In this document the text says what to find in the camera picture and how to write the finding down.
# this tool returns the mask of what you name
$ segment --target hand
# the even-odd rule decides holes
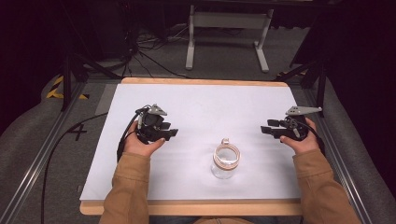
[[[313,128],[315,131],[317,130],[317,126],[315,125],[315,123],[310,120],[305,118],[306,123],[311,126],[311,128]],[[314,150],[314,149],[318,149],[319,145],[317,142],[317,138],[315,137],[315,135],[309,131],[308,136],[301,142],[299,141],[295,141],[287,136],[280,136],[280,141],[282,143],[284,143],[285,145],[291,147],[294,152],[296,154],[300,154],[306,151],[310,151],[310,150]]]
[[[165,143],[165,139],[161,138],[156,142],[146,145],[140,142],[140,140],[137,138],[137,135],[134,132],[136,130],[136,126],[137,121],[134,121],[134,123],[129,128],[128,133],[130,134],[125,140],[124,152],[131,152],[134,154],[150,157],[155,150],[160,148],[163,143]]]

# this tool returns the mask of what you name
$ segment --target metal stand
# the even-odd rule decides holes
[[[323,108],[324,91],[326,86],[326,71],[323,61],[313,61],[303,64],[289,71],[288,73],[284,73],[281,77],[277,77],[273,81],[284,82],[291,77],[299,75],[305,70],[307,70],[307,72],[300,84],[303,89],[310,89],[314,85],[315,81],[318,79],[317,104],[315,106]],[[319,114],[321,117],[323,117],[323,110],[320,111]]]
[[[262,36],[259,41],[254,42],[257,57],[264,73],[269,72],[267,61],[265,60],[262,46],[268,33],[273,10],[268,10],[267,14],[245,14],[245,13],[217,13],[217,12],[195,12],[194,6],[190,7],[189,23],[189,46],[187,49],[186,69],[191,70],[194,59],[194,28],[195,27],[223,27],[241,29],[261,29]]]
[[[83,68],[83,64],[87,64],[98,72],[105,74],[106,76],[114,79],[122,79],[122,77],[114,74],[105,69],[100,64],[93,62],[82,55],[72,53],[66,56],[64,59],[64,104],[61,111],[65,111],[71,102],[72,94],[72,74],[76,78],[77,82],[86,82],[88,74]]]

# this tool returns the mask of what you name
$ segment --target table leg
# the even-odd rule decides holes
[[[189,47],[187,49],[186,69],[191,70],[194,61],[194,6],[190,6]]]
[[[260,38],[260,41],[254,42],[257,57],[259,58],[260,66],[262,67],[262,71],[264,73],[268,73],[269,68],[268,68],[268,63],[265,60],[264,52],[262,51],[262,46],[264,45],[264,40],[265,37],[267,36],[268,28],[270,27],[273,13],[274,13],[273,9],[268,10],[267,18],[265,19],[264,25],[262,26],[262,37]]]

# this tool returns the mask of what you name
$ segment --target yellow black tape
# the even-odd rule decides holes
[[[55,82],[53,83],[52,87],[49,90],[49,93],[47,94],[47,98],[59,98],[59,99],[64,98],[64,95],[62,93],[56,92],[63,80],[64,80],[64,76],[62,76],[62,75],[59,75],[58,78],[56,78]],[[81,94],[78,97],[78,99],[88,100],[88,99],[90,99],[90,95],[89,94]]]

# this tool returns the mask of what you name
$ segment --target wooden table edge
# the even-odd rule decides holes
[[[100,216],[104,201],[82,201],[80,212]],[[300,216],[300,199],[149,201],[148,213],[154,216]]]
[[[285,82],[274,82],[274,81],[152,78],[152,77],[125,77],[121,81],[121,84],[177,84],[177,85],[231,85],[231,86],[288,87],[288,84],[286,84]]]
[[[288,87],[284,82],[126,77],[121,84],[182,84],[182,85],[234,85]],[[80,212],[87,216],[103,214],[104,201],[82,201]],[[300,216],[299,199],[287,200],[229,200],[229,201],[151,201],[151,215],[163,216]]]

